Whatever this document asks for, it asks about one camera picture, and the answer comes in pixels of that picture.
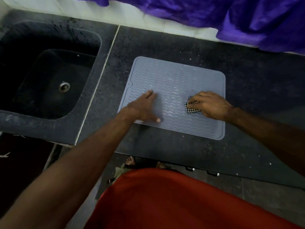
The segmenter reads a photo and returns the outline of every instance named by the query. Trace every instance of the cloth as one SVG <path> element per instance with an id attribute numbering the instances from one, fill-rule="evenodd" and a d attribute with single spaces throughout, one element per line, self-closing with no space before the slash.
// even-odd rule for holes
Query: cloth
<path id="1" fill-rule="evenodd" d="M 92 228 L 300 228 L 181 173 L 147 168 L 121 175 L 86 223 Z"/>
<path id="2" fill-rule="evenodd" d="M 187 101 L 187 102 L 185 103 L 185 111 L 186 111 L 187 113 L 194 113 L 194 112 L 199 112 L 199 111 L 200 111 L 200 110 L 198 110 L 198 109 L 189 108 L 189 107 L 188 107 L 188 103 L 189 103 L 189 101 Z M 199 101 L 195 101 L 195 102 L 192 102 L 192 103 L 190 103 L 190 104 L 198 104 L 198 103 L 199 103 Z"/>
<path id="3" fill-rule="evenodd" d="M 108 6 L 109 0 L 94 1 Z M 218 29 L 221 40 L 305 54 L 305 0 L 116 0 L 144 13 Z"/>

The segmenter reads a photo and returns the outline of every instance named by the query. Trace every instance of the floor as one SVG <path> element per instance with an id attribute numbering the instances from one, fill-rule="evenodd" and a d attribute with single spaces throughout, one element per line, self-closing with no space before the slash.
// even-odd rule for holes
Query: floor
<path id="1" fill-rule="evenodd" d="M 60 157 L 68 151 L 69 148 L 64 147 Z M 66 228 L 81 229 L 84 227 L 94 210 L 98 198 L 108 187 L 107 180 L 114 176 L 115 167 L 121 166 L 127 157 L 127 155 L 117 153 L 112 156 L 100 179 Z M 215 177 L 207 174 L 204 170 L 195 169 L 191 172 L 178 165 L 166 164 L 166 166 L 258 205 L 301 227 L 305 227 L 305 190 L 224 174 Z"/>

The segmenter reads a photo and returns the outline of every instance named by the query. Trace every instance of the red shirt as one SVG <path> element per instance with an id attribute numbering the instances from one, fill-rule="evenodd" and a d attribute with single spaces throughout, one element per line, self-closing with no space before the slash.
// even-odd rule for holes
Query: red shirt
<path id="1" fill-rule="evenodd" d="M 85 229 L 301 228 L 181 173 L 139 169 L 101 196 Z"/>

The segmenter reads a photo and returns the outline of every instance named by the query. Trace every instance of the wavy ridge pattern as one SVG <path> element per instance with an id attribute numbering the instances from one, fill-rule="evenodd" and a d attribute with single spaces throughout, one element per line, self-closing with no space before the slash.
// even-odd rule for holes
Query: wavy ridge pattern
<path id="1" fill-rule="evenodd" d="M 201 113 L 188 114 L 184 104 L 199 91 L 212 91 L 225 97 L 225 75 L 179 63 L 137 57 L 132 66 L 119 110 L 142 93 L 153 90 L 158 94 L 154 112 L 161 123 L 137 122 L 143 125 L 192 134 L 211 139 L 222 139 L 225 123 L 204 117 Z"/>

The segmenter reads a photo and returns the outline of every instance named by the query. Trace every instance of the checkered cloth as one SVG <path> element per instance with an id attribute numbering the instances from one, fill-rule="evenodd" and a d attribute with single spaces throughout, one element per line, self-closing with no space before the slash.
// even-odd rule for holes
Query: checkered cloth
<path id="1" fill-rule="evenodd" d="M 185 103 L 185 110 L 186 110 L 186 112 L 187 112 L 187 113 L 199 112 L 200 110 L 193 109 L 193 108 L 188 108 L 188 107 L 187 107 L 187 105 L 188 105 L 188 103 L 189 103 L 189 99 L 191 99 L 191 98 L 192 98 L 192 97 L 190 96 L 190 97 L 188 98 L 188 102 Z M 195 101 L 195 102 L 190 103 L 190 104 L 198 104 L 198 103 L 199 103 L 199 101 Z"/>

